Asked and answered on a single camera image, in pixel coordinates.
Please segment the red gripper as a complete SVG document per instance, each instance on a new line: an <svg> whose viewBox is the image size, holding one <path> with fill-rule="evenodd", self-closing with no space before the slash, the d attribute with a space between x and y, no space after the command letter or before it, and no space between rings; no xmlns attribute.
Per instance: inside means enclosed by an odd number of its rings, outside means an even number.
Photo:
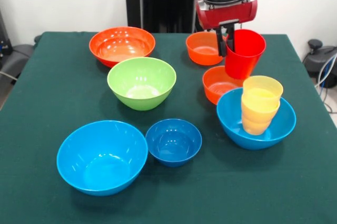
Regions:
<svg viewBox="0 0 337 224"><path fill-rule="evenodd" d="M226 43L228 48L235 52L234 25L255 19L257 0L240 0L229 5L210 5L205 0L197 0L196 13L204 30L215 29L219 55L225 57ZM226 37L222 32L222 26L227 24Z"/></svg>

